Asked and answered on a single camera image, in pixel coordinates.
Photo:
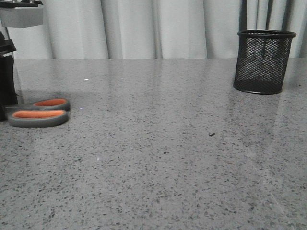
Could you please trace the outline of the silver grey gripper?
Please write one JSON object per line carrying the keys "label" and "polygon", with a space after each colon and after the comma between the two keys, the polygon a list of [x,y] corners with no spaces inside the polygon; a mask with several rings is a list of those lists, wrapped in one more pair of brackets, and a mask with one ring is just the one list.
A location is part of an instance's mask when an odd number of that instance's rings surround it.
{"label": "silver grey gripper", "polygon": [[[43,2],[41,0],[1,0],[0,21],[3,27],[26,28],[43,24]],[[16,50],[11,39],[0,33],[0,120],[5,120],[4,106],[18,104],[13,80]]]}

